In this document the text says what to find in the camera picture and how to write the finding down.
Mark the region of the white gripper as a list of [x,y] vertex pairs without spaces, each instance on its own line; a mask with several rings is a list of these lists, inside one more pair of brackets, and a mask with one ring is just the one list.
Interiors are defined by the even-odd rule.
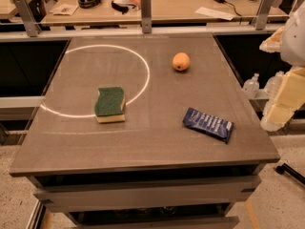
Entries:
[[305,1],[291,14],[285,27],[264,40],[259,49],[280,52],[281,59],[293,65],[274,84],[273,95],[269,97],[260,121],[263,130],[275,132],[305,104]]

